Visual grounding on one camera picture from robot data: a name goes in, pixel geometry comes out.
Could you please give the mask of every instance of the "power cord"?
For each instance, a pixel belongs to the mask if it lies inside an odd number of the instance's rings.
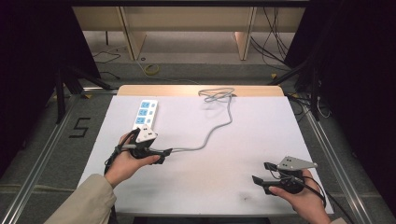
[[[204,142],[199,147],[173,147],[174,150],[172,151],[172,153],[182,152],[182,151],[200,150],[206,146],[206,144],[209,140],[209,137],[216,129],[231,124],[233,122],[233,116],[231,113],[230,104],[231,104],[231,100],[233,98],[233,92],[234,92],[234,88],[218,88],[218,89],[208,89],[208,90],[198,91],[199,96],[201,96],[201,95],[206,96],[206,98],[204,100],[207,103],[214,102],[214,101],[221,102],[221,103],[227,103],[227,112],[228,112],[228,116],[229,116],[229,121],[213,127],[209,131],[209,133],[206,135]],[[162,151],[160,149],[155,149],[155,148],[151,148],[151,150]]]

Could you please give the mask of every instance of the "power strip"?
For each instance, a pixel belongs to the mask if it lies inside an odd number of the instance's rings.
[[[146,124],[152,129],[154,125],[155,114],[157,113],[157,100],[143,100],[137,110],[136,119],[134,120],[133,130],[140,128]]]

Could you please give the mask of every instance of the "finger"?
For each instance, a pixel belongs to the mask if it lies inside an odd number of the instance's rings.
[[[155,161],[159,160],[160,156],[159,155],[154,155],[154,156],[149,156],[143,159],[138,160],[139,161],[139,166],[145,166],[154,163]]]
[[[287,191],[277,188],[277,187],[273,187],[273,186],[271,186],[269,188],[269,190],[276,196],[279,196],[279,197],[283,198],[284,200],[290,202],[292,195],[290,193],[288,193]]]
[[[310,178],[304,179],[306,185],[309,185],[309,187],[311,187],[315,190],[319,190],[318,185],[313,180],[313,176],[309,170],[303,170],[303,176],[312,178],[312,179],[310,179]]]
[[[303,176],[308,176],[308,177],[312,178],[312,174],[311,174],[311,172],[309,170],[303,169],[302,171],[303,171]]]
[[[119,144],[120,144],[127,136],[128,136],[128,133],[124,134],[124,135],[120,138]],[[133,136],[134,136],[134,135],[131,134],[131,136],[129,136],[128,139],[126,139],[125,143],[131,142],[131,139],[132,139]]]

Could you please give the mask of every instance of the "white tabletop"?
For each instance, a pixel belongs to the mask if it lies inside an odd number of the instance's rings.
[[[203,97],[114,96],[80,183],[102,174],[104,162],[131,131],[140,102],[159,101],[152,147],[198,147],[209,130],[228,121],[227,104]],[[233,123],[212,134],[205,148],[172,153],[145,166],[115,189],[117,212],[136,216],[270,217],[295,215],[291,206],[266,195],[252,175],[274,181],[263,163],[285,156],[312,161],[286,97],[234,97]],[[315,169],[314,178],[320,183]],[[327,213],[332,214],[330,206]]]

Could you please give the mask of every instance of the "sleeve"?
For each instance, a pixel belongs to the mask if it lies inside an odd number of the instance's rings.
[[[91,175],[46,221],[50,223],[107,223],[116,201],[113,188],[101,175]]]
[[[340,217],[334,220],[332,224],[347,224],[347,223]]]

